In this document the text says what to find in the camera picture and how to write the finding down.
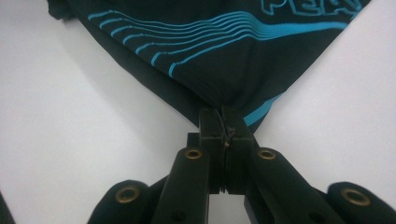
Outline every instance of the white table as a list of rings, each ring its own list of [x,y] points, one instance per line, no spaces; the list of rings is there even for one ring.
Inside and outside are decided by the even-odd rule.
[[[318,189],[350,181],[396,207],[396,1],[373,0],[255,133]],[[85,223],[114,184],[167,175],[188,120],[47,3],[0,3],[0,190],[17,223]],[[209,223],[248,223],[211,196]]]

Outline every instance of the white background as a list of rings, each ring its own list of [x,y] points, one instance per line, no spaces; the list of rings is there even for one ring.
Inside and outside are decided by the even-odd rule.
[[[0,190],[17,223],[85,223],[125,179],[167,175],[188,120],[46,1],[0,1]],[[396,1],[373,0],[255,133],[314,187],[350,181],[396,207]],[[209,223],[248,223],[211,196]]]

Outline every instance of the white surface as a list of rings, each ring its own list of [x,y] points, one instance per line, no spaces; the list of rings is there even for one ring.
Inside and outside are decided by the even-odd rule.
[[[274,104],[256,138],[308,182],[396,207],[396,1],[373,0]],[[0,190],[17,223],[85,223],[125,179],[151,185],[197,129],[46,1],[0,3]],[[212,197],[209,223],[248,223]]]

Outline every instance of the black fabric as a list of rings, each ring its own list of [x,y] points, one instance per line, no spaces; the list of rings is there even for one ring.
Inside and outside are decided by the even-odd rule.
[[[369,0],[67,2],[122,67],[195,125],[200,108],[227,105],[255,131]]]

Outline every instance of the garment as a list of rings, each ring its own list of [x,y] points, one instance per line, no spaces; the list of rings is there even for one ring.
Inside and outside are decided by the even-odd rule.
[[[227,105],[255,131],[369,0],[49,0],[195,125]]]

